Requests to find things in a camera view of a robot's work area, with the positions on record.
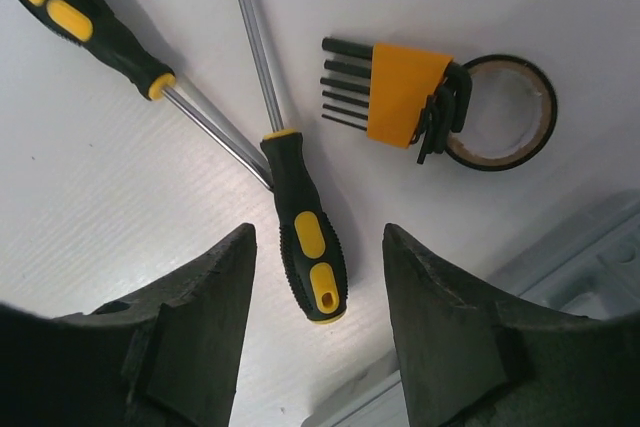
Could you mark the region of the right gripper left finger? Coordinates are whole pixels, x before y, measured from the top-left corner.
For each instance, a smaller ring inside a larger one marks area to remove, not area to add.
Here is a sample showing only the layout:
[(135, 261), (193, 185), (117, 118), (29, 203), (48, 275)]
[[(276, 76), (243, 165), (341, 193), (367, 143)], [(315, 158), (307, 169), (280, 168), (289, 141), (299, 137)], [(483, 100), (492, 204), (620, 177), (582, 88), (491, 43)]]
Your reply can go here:
[(5, 426), (225, 426), (256, 267), (242, 224), (182, 267), (89, 314), (1, 308)]

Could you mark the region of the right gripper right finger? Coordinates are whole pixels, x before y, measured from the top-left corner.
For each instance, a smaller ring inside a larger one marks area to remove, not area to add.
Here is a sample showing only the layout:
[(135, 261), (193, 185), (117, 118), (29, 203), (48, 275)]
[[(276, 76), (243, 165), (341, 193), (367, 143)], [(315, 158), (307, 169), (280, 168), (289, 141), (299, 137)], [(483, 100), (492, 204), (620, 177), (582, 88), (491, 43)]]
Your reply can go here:
[(639, 318), (595, 320), (520, 299), (398, 225), (383, 263), (413, 426), (635, 426)]

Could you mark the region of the grey plastic tool case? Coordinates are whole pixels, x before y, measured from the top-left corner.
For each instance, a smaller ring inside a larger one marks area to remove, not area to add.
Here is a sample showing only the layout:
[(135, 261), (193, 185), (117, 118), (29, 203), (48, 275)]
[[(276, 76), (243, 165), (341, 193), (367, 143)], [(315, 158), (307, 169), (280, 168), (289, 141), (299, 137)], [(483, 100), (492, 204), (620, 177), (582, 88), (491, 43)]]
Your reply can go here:
[[(487, 279), (520, 299), (595, 320), (639, 318), (639, 195), (574, 213)], [(394, 347), (317, 406), (310, 426), (413, 426)]]

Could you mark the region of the black yellow screwdriver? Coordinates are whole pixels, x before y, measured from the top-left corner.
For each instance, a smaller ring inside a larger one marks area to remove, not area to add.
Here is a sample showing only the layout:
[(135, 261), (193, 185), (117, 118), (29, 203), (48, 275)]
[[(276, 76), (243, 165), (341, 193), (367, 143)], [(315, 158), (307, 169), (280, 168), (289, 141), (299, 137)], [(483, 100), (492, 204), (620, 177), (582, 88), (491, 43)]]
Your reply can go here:
[(260, 143), (273, 178), (285, 274), (308, 320), (346, 312), (348, 279), (340, 241), (305, 164), (303, 135), (284, 126), (251, 0), (238, 0), (272, 132)]
[(106, 0), (18, 0), (50, 31), (75, 44), (126, 77), (148, 101), (162, 98), (254, 175), (273, 189), (270, 172), (258, 157), (238, 145), (176, 90), (174, 70), (151, 55), (122, 23)]

